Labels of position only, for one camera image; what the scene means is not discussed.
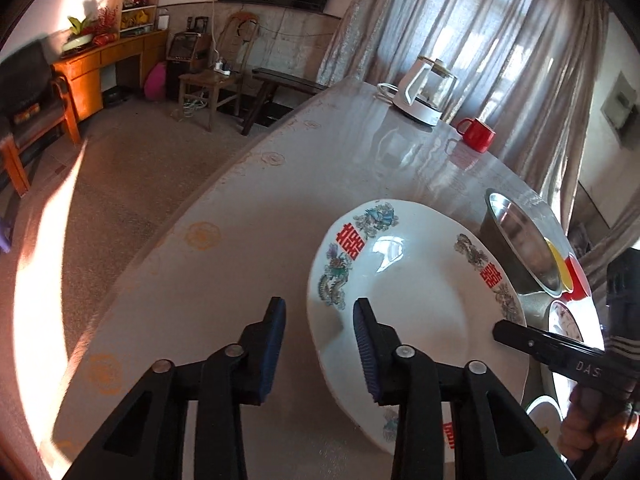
desk drawer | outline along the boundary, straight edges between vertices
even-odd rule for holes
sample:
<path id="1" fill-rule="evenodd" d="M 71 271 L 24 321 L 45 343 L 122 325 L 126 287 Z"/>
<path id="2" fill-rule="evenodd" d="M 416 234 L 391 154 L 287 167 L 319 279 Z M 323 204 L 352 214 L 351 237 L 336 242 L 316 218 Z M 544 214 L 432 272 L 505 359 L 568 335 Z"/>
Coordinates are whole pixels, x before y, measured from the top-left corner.
<path id="1" fill-rule="evenodd" d="M 161 34 L 153 34 L 148 38 L 144 38 L 144 40 L 145 40 L 145 50 L 149 50 L 157 46 L 165 46 L 166 32 L 163 32 Z"/>
<path id="2" fill-rule="evenodd" d="M 139 38 L 138 40 L 127 41 L 126 43 L 106 48 L 100 53 L 101 65 L 107 66 L 121 59 L 140 54 L 140 52 L 142 52 L 142 45 L 143 40 Z"/>
<path id="3" fill-rule="evenodd" d="M 66 76 L 70 80 L 75 79 L 97 68 L 100 68 L 100 52 L 89 54 L 73 63 L 69 63 L 66 67 Z"/>

wooden armchair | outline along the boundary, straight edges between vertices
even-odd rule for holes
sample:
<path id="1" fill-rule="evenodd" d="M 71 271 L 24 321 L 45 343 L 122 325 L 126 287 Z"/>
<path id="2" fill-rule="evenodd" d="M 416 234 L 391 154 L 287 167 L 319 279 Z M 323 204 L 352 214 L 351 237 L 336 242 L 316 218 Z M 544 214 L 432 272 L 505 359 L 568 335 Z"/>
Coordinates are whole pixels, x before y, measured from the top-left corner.
<path id="1" fill-rule="evenodd" d="M 28 118 L 17 119 L 30 109 Z M 0 64 L 0 153 L 18 195 L 29 190 L 20 153 L 58 124 L 73 143 L 80 143 L 66 80 L 53 77 L 42 45 L 35 41 Z"/>

curtain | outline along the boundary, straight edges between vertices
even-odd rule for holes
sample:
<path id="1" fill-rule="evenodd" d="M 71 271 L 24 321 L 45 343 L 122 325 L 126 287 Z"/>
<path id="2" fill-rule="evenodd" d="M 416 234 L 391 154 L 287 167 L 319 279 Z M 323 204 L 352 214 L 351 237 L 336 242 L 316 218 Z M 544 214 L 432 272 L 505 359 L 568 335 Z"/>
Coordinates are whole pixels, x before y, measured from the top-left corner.
<path id="1" fill-rule="evenodd" d="M 598 308 L 600 319 L 607 296 L 607 266 L 628 247 L 640 249 L 640 188 L 631 197 L 628 205 L 613 224 L 607 235 L 596 246 L 580 258 L 580 264 L 587 275 L 593 303 Z"/>
<path id="2" fill-rule="evenodd" d="M 319 70 L 398 82 L 415 58 L 457 76 L 443 120 L 478 117 L 490 151 L 568 227 L 608 9 L 604 0 L 354 0 Z"/>

stack of plates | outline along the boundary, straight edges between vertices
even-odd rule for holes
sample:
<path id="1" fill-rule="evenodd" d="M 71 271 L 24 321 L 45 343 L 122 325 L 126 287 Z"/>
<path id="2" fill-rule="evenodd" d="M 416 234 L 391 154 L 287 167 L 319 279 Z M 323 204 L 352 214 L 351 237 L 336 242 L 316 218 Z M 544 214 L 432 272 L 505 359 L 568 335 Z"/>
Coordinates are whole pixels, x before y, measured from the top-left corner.
<path id="1" fill-rule="evenodd" d="M 498 261 L 462 225 L 401 200 L 363 204 L 324 237 L 308 282 L 307 313 L 324 378 L 338 405 L 379 447 L 394 452 L 397 407 L 367 391 L 353 333 L 353 303 L 369 298 L 378 322 L 434 361 L 484 361 L 522 400 L 529 357 L 494 341 L 501 319 L 525 324 Z M 445 459 L 454 460 L 451 416 L 443 403 Z"/>
<path id="2" fill-rule="evenodd" d="M 548 326 L 545 328 L 549 332 L 563 335 L 581 343 L 584 342 L 574 316 L 562 301 L 555 300 L 549 305 L 547 320 Z M 565 418 L 569 410 L 569 395 L 571 394 L 571 390 L 574 389 L 575 381 L 552 372 L 545 365 L 541 365 L 540 369 L 545 391 L 552 397 L 558 399 L 562 418 Z"/>
<path id="3" fill-rule="evenodd" d="M 527 415 L 560 455 L 558 437 L 560 437 L 560 424 L 563 418 L 558 403 L 551 397 L 543 395 L 529 405 Z"/>

floral pattern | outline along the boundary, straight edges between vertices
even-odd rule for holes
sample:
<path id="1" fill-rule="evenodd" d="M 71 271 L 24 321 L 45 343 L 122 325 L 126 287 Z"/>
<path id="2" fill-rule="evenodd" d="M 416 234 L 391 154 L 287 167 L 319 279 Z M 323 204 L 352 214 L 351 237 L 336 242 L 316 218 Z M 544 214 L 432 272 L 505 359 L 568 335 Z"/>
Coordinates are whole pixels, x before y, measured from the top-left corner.
<path id="1" fill-rule="evenodd" d="M 458 240 L 453 248 L 456 252 L 464 254 L 466 256 L 466 260 L 474 266 L 475 270 L 482 270 L 484 264 L 489 262 L 489 257 L 484 254 L 484 251 L 476 249 L 476 246 L 471 243 L 469 237 L 462 233 L 458 235 Z"/>
<path id="2" fill-rule="evenodd" d="M 398 421 L 399 416 L 396 410 L 387 408 L 385 410 L 385 427 L 382 428 L 382 436 L 387 442 L 395 442 L 396 436 L 398 436 Z"/>
<path id="3" fill-rule="evenodd" d="M 346 224 L 344 228 L 349 227 L 352 229 L 361 247 L 358 247 L 358 252 L 350 254 L 349 250 L 353 250 L 350 245 L 352 242 L 351 237 L 343 236 L 344 229 L 338 233 L 336 240 L 338 243 L 332 242 L 329 244 L 329 249 L 326 252 L 328 262 L 324 266 L 324 274 L 320 277 L 318 283 L 320 299 L 327 306 L 334 306 L 338 310 L 344 310 L 345 308 L 342 288 L 349 280 L 349 271 L 353 260 L 366 241 L 373 238 L 379 231 L 386 231 L 390 227 L 398 225 L 398 216 L 394 214 L 394 208 L 389 202 L 377 204 L 366 209 L 363 215 L 356 215 L 353 219 L 355 228 L 351 224 Z"/>
<path id="4" fill-rule="evenodd" d="M 502 307 L 502 317 L 507 321 L 513 321 L 514 323 L 521 324 L 522 316 L 520 315 L 520 310 L 518 309 L 513 296 L 509 292 L 507 284 L 500 283 L 500 285 L 493 288 L 492 291 L 495 293 L 495 301 L 500 303 L 500 306 Z"/>
<path id="5" fill-rule="evenodd" d="M 318 283 L 318 294 L 327 306 L 344 310 L 343 286 L 349 280 L 351 258 L 347 253 L 339 253 L 338 244 L 329 244 L 326 257 L 329 260 L 324 266 L 324 274 Z"/>
<path id="6" fill-rule="evenodd" d="M 454 248 L 460 254 L 464 254 L 466 256 L 466 260 L 478 272 L 481 272 L 487 265 L 491 265 L 486 253 L 478 250 L 478 248 L 471 243 L 471 240 L 465 234 L 460 233 L 458 235 Z M 495 294 L 495 301 L 500 304 L 502 317 L 508 321 L 513 321 L 514 323 L 524 324 L 523 315 L 518 308 L 516 300 L 513 297 L 513 294 L 511 294 L 508 285 L 505 282 L 501 282 L 491 290 Z"/>
<path id="7" fill-rule="evenodd" d="M 386 231 L 398 225 L 394 207 L 389 203 L 375 205 L 364 211 L 364 215 L 353 217 L 356 227 L 364 233 L 364 239 L 375 237 L 379 231 Z"/>

